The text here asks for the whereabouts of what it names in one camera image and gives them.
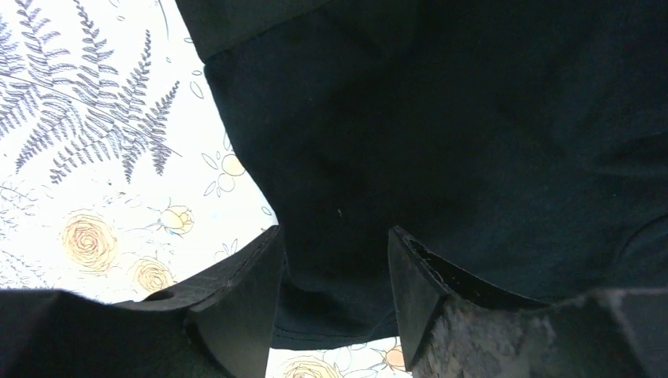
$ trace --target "white floral fabric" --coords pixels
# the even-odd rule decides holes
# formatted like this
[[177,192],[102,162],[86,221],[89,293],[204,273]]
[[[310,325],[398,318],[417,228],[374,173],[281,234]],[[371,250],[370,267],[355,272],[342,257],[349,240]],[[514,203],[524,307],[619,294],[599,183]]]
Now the white floral fabric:
[[[141,300],[276,223],[173,0],[0,8],[0,287]],[[404,372],[397,339],[271,350],[267,377]]]

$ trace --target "floral print background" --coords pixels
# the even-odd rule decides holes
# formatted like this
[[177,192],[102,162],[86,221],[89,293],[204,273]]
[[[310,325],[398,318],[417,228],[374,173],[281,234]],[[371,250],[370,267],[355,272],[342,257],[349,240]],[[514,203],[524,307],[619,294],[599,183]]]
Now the floral print background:
[[[141,300],[276,223],[173,0],[0,9],[0,288]],[[410,376],[397,339],[271,350],[267,377]]]

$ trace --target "black fabric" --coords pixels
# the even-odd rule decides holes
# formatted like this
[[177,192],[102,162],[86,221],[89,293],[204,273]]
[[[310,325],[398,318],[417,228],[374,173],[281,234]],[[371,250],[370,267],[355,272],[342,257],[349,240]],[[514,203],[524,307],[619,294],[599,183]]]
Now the black fabric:
[[242,43],[329,0],[176,0],[200,59]]
[[285,232],[273,346],[396,335],[396,224],[543,301],[667,285],[668,3],[624,4],[335,0],[206,60]]

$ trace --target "rose print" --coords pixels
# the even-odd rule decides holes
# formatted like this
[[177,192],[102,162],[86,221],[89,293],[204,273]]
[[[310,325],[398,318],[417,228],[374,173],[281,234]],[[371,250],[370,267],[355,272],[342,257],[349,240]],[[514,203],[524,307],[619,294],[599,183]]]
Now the rose print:
[[61,233],[67,255],[89,272],[105,274],[117,256],[114,230],[100,217],[81,213],[67,221]]
[[167,205],[167,208],[164,210],[154,209],[152,207],[147,208],[156,213],[160,213],[160,217],[155,223],[149,224],[143,229],[158,226],[158,229],[155,231],[165,229],[165,231],[172,235],[183,237],[182,235],[190,232],[195,226],[195,219],[192,216],[192,211],[187,206],[172,206],[171,199],[169,200],[169,205]]
[[324,350],[322,361],[334,366],[338,372],[341,372],[343,378],[376,378],[378,371],[370,369],[369,365],[361,362],[375,360],[364,359],[360,354],[366,348],[366,344],[355,344],[344,346],[337,349]]
[[183,235],[192,230],[195,220],[186,206],[170,206],[160,214],[160,225],[168,232]]
[[343,378],[338,369],[312,356],[287,360],[279,368],[280,378]]
[[130,272],[135,289],[143,294],[152,294],[176,282],[167,265],[154,258],[140,258]]

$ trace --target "yellow rose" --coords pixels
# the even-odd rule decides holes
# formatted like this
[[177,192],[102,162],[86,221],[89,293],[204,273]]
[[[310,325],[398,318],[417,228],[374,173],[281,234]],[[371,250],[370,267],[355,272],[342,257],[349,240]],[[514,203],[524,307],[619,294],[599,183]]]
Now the yellow rose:
[[170,206],[160,215],[160,224],[172,233],[183,235],[192,230],[195,220],[186,206]]
[[336,368],[311,356],[287,360],[279,368],[279,373],[281,378],[343,378]]
[[75,263],[99,274],[109,270],[118,252],[113,229],[92,214],[69,218],[61,233],[61,241],[65,252]]
[[147,294],[153,294],[175,283],[167,265],[154,258],[140,258],[130,272],[136,288]]

